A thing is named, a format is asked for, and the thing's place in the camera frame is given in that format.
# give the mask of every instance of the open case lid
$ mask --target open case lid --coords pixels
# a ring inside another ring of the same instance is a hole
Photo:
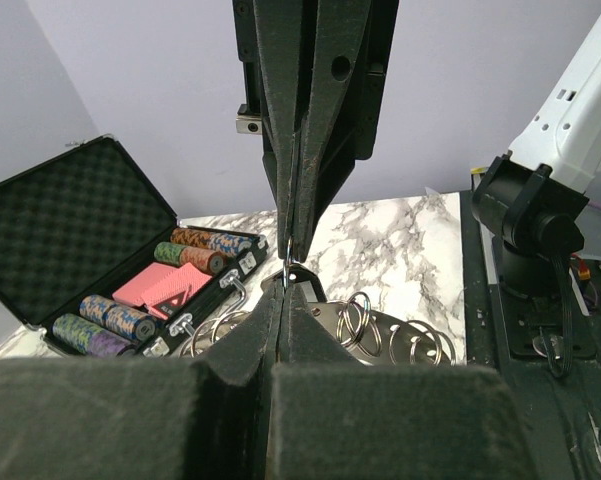
[[[118,141],[85,143],[0,183],[0,301],[40,325],[175,224]]]

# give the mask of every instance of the white marble surface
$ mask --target white marble surface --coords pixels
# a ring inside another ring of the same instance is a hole
[[[270,255],[247,281],[250,310],[260,282],[280,270],[275,212],[220,215],[189,225],[266,235]],[[460,199],[458,194],[331,205],[320,220],[305,266],[320,277],[329,300],[366,292],[375,310],[419,319],[447,333],[465,362]],[[19,328],[0,346],[0,358],[57,356],[40,332]]]

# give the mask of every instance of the wall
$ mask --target wall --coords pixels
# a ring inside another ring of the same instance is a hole
[[[97,134],[24,0],[0,1],[0,181]],[[0,341],[18,326],[0,304]]]
[[[184,216],[273,206],[243,101],[231,2],[28,0],[98,128]],[[468,187],[560,77],[601,0],[403,0],[374,157],[338,201]]]

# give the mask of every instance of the bolt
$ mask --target bolt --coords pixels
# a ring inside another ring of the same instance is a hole
[[[249,15],[249,5],[247,5],[244,2],[236,3],[236,13],[240,17],[246,17],[247,15]]]

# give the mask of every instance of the black briefcase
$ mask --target black briefcase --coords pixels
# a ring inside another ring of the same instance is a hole
[[[155,247],[177,226],[176,213],[120,142],[96,138],[0,183],[0,301],[26,327],[44,328],[53,350],[80,355],[54,336],[56,319],[79,315],[89,295],[111,298],[155,261]],[[156,322],[153,335],[133,343],[135,354],[173,352],[187,338],[174,322],[190,314],[198,326],[267,256],[257,233],[199,230],[244,237],[247,248]]]

